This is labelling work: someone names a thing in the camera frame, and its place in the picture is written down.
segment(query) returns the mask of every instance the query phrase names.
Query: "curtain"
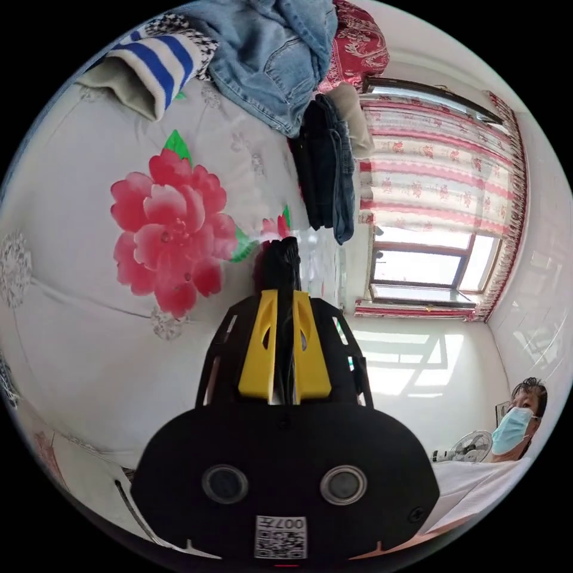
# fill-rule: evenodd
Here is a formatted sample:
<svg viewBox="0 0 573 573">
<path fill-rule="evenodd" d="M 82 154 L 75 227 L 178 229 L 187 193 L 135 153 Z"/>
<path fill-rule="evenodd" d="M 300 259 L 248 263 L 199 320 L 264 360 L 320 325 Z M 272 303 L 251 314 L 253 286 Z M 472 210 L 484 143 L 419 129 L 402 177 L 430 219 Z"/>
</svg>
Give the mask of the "curtain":
<svg viewBox="0 0 573 573">
<path fill-rule="evenodd" d="M 470 313 L 391 311 L 365 298 L 356 301 L 358 316 L 433 318 L 437 310 L 467 321 L 487 322 L 491 316 L 519 251 L 528 180 L 516 115 L 502 99 L 486 93 L 503 130 L 415 98 L 379 96 L 362 102 L 376 153 L 360 165 L 359 221 L 476 232 L 500 238 L 501 245 L 491 278 Z"/>
<path fill-rule="evenodd" d="M 415 97 L 362 102 L 375 143 L 362 161 L 359 221 L 506 238 L 515 230 L 507 131 Z"/>
</svg>

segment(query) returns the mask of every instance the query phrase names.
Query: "green leaf print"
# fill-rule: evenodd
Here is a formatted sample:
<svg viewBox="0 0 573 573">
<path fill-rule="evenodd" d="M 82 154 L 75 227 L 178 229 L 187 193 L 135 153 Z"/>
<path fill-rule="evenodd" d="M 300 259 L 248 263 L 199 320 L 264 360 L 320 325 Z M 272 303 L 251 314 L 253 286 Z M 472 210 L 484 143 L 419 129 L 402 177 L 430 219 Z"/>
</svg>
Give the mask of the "green leaf print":
<svg viewBox="0 0 573 573">
<path fill-rule="evenodd" d="M 180 159 L 187 159 L 189 161 L 189 165 L 193 165 L 189 149 L 187 149 L 187 145 L 177 130 L 174 130 L 173 133 L 167 138 L 167 141 L 163 147 L 164 149 L 171 149 L 171 151 L 175 151 Z"/>
<path fill-rule="evenodd" d="M 240 263 L 257 248 L 258 241 L 252 241 L 239 227 L 235 228 L 235 237 L 237 238 L 238 244 L 231 257 L 231 262 Z"/>
<path fill-rule="evenodd" d="M 285 210 L 282 212 L 282 215 L 286 220 L 286 226 L 290 229 L 291 228 L 291 214 L 288 211 L 288 205 L 285 207 Z"/>
</svg>

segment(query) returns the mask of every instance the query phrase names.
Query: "window frame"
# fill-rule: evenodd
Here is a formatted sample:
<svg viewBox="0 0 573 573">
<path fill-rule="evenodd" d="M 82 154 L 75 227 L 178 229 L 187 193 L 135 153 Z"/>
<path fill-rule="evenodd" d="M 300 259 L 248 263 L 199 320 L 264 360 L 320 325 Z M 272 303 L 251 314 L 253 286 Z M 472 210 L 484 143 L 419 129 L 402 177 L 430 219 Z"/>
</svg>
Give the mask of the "window frame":
<svg viewBox="0 0 573 573">
<path fill-rule="evenodd" d="M 501 241 L 497 239 L 497 244 L 492 247 L 492 251 L 495 250 L 494 256 L 491 259 L 491 263 L 489 265 L 489 269 L 485 276 L 485 280 L 481 289 L 461 289 L 461 283 L 464 279 L 465 272 L 467 270 L 467 266 L 470 261 L 470 257 L 472 255 L 473 247 L 475 245 L 477 233 L 472 233 L 467 247 L 466 248 L 456 248 L 456 247 L 440 247 L 436 245 L 425 245 L 425 244 L 418 244 L 418 243 L 400 243 L 400 242 L 392 242 L 392 241 L 379 241 L 377 240 L 376 235 L 376 227 L 372 228 L 372 251 L 370 256 L 370 272 L 369 272 L 369 282 L 368 288 L 370 291 L 370 296 L 372 301 L 375 303 L 390 303 L 390 304 L 398 304 L 397 299 L 386 299 L 386 298 L 378 298 L 374 294 L 374 289 L 372 288 L 373 285 L 382 285 L 388 287 L 413 287 L 413 288 L 439 288 L 439 289 L 448 289 L 450 291 L 456 291 L 457 293 L 465 296 L 467 298 L 468 295 L 482 295 L 488 287 L 488 284 L 492 278 L 495 265 L 499 258 L 500 249 L 501 249 Z M 393 251 L 393 252 L 419 252 L 419 253 L 426 253 L 426 254 L 435 254 L 435 255 L 453 255 L 460 258 L 460 262 L 458 264 L 458 269 L 456 271 L 454 280 L 451 284 L 436 284 L 436 283 L 419 283 L 419 282 L 411 282 L 411 281 L 387 281 L 383 279 L 376 279 L 374 277 L 376 271 L 376 257 L 379 252 L 385 251 Z M 401 301 L 400 304 L 408 304 L 408 305 L 426 305 L 422 299 L 415 301 L 415 300 L 404 300 Z M 434 306 L 442 306 L 442 307 L 460 307 L 459 304 L 456 303 L 440 303 L 435 302 L 432 303 Z"/>
<path fill-rule="evenodd" d="M 465 97 L 454 94 L 446 86 L 432 86 L 426 84 L 419 84 L 418 82 L 411 82 L 403 79 L 394 78 L 365 78 L 362 84 L 363 94 L 376 95 L 374 91 L 376 88 L 387 88 L 392 90 L 416 91 L 419 95 L 428 95 L 437 98 L 440 104 L 456 104 L 457 106 L 464 107 L 466 113 L 475 115 L 477 119 L 493 125 L 503 125 L 503 120 L 493 112 L 485 109 L 477 103 L 474 103 Z"/>
</svg>

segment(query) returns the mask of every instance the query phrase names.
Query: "tiled wall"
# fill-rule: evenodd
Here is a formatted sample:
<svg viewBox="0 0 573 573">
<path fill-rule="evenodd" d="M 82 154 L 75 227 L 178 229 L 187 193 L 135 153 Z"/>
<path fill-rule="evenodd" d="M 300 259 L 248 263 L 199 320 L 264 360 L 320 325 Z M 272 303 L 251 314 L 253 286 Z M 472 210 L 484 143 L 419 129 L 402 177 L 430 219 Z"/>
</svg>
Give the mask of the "tiled wall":
<svg viewBox="0 0 573 573">
<path fill-rule="evenodd" d="M 529 113 L 518 113 L 528 160 L 529 208 L 511 280 L 489 327 L 510 387 L 528 376 L 546 381 L 547 411 L 529 449 L 553 430 L 573 380 L 573 200 L 559 160 Z"/>
</svg>

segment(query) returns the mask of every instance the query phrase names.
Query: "white wall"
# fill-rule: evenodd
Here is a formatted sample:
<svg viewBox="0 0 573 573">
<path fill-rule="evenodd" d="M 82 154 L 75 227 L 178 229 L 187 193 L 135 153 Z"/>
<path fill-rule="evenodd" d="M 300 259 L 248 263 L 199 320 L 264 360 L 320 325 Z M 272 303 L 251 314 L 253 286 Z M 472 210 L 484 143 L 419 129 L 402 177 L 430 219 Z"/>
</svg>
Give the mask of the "white wall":
<svg viewBox="0 0 573 573">
<path fill-rule="evenodd" d="M 449 449 L 474 430 L 495 429 L 509 399 L 487 325 L 440 319 L 349 317 L 366 356 L 375 407 L 414 432 L 425 449 Z"/>
<path fill-rule="evenodd" d="M 527 111 L 521 99 L 488 64 L 451 36 L 382 2 L 352 0 L 352 3 L 369 12 L 378 24 L 391 65 L 401 62 L 443 73 L 477 90 L 495 92 L 516 112 Z"/>
<path fill-rule="evenodd" d="M 527 154 L 528 221 L 514 272 L 488 324 L 513 388 L 537 376 L 547 411 L 528 455 L 553 430 L 573 380 L 573 200 L 547 137 L 529 113 L 517 120 Z"/>
</svg>

